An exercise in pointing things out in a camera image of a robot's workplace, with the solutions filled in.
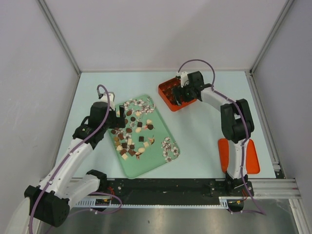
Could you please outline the orange box lid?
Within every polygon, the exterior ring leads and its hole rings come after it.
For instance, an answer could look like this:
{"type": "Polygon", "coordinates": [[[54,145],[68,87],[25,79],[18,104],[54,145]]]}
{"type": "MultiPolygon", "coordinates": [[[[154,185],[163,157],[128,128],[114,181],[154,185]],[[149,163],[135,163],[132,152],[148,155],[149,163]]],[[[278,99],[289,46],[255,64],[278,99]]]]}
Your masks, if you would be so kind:
{"type": "MultiPolygon", "coordinates": [[[[229,142],[227,139],[221,138],[218,140],[218,151],[221,170],[223,173],[226,173],[229,166],[229,142]]],[[[249,143],[247,145],[246,169],[247,174],[249,175],[255,175],[260,172],[258,156],[254,141],[252,139],[249,140],[249,143]]]]}

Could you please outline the brown square chocolate low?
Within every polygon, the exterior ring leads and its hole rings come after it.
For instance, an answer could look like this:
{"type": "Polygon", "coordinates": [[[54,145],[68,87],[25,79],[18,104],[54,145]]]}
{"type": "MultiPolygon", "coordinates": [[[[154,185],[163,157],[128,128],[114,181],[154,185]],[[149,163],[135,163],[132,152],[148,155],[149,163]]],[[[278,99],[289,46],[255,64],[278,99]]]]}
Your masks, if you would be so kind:
{"type": "Polygon", "coordinates": [[[128,153],[129,153],[131,156],[133,156],[133,155],[135,155],[135,154],[136,154],[136,152],[135,152],[135,151],[133,151],[133,150],[129,150],[129,151],[128,151],[128,153]]]}

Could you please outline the orange chocolate box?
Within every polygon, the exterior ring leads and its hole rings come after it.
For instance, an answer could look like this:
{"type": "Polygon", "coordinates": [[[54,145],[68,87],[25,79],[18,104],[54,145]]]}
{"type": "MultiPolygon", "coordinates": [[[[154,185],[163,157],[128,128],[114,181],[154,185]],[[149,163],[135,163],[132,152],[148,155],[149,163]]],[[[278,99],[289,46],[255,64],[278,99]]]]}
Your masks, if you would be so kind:
{"type": "Polygon", "coordinates": [[[176,112],[196,102],[195,99],[189,102],[185,102],[184,100],[182,100],[182,105],[180,106],[177,105],[172,89],[179,85],[180,85],[179,77],[172,78],[158,85],[158,94],[172,112],[176,112]]]}

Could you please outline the green floral tray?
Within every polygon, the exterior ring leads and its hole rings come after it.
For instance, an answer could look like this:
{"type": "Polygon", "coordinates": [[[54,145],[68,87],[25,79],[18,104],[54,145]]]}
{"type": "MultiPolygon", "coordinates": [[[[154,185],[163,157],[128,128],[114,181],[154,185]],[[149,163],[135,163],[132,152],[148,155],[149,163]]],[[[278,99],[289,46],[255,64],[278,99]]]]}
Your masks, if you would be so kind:
{"type": "Polygon", "coordinates": [[[114,128],[109,135],[121,168],[128,179],[135,179],[179,157],[180,148],[152,97],[141,95],[121,105],[124,106],[126,127],[114,128]],[[149,130],[149,124],[146,124],[148,119],[154,126],[152,130],[149,130]],[[144,141],[139,142],[139,137],[144,137],[144,141]],[[144,142],[148,142],[149,147],[145,148],[144,142]],[[145,148],[145,151],[140,153],[139,148],[145,148]],[[136,154],[131,156],[129,150],[135,151],[136,154]],[[126,160],[122,158],[123,154],[127,154],[126,160]]]}

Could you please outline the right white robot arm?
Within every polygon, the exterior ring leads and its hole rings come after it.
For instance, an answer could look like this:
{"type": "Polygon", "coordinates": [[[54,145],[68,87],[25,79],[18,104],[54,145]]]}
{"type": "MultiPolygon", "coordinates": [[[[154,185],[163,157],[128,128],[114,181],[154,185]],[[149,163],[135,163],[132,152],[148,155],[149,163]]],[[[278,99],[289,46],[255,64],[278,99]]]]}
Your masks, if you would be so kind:
{"type": "Polygon", "coordinates": [[[247,185],[246,156],[254,122],[247,100],[234,101],[217,91],[213,84],[205,84],[200,71],[178,72],[177,78],[180,84],[172,89],[177,105],[181,106],[183,101],[198,99],[220,112],[221,130],[229,144],[225,191],[229,195],[237,195],[244,188],[252,196],[247,185]]]}

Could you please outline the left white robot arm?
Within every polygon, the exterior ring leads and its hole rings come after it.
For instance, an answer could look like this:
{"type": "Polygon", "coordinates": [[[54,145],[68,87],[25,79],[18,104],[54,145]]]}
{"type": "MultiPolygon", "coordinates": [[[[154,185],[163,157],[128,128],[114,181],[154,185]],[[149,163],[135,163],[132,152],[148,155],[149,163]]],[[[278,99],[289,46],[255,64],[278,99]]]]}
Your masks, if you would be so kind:
{"type": "Polygon", "coordinates": [[[91,193],[104,194],[108,189],[107,175],[90,170],[71,185],[70,181],[82,162],[90,155],[104,134],[115,128],[125,128],[124,106],[119,106],[119,114],[108,101],[93,103],[90,113],[75,129],[73,139],[52,171],[38,186],[28,186],[24,196],[30,200],[29,230],[36,218],[53,227],[64,223],[70,210],[91,193]]]}

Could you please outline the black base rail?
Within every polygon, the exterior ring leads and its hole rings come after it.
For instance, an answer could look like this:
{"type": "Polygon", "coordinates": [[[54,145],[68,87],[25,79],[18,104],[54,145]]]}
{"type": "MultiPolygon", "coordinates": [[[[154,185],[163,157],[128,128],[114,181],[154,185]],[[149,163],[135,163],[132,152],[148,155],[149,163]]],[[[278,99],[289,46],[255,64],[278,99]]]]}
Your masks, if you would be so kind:
{"type": "Polygon", "coordinates": [[[111,192],[124,205],[219,205],[223,187],[208,178],[116,178],[100,184],[99,192],[111,192]]]}

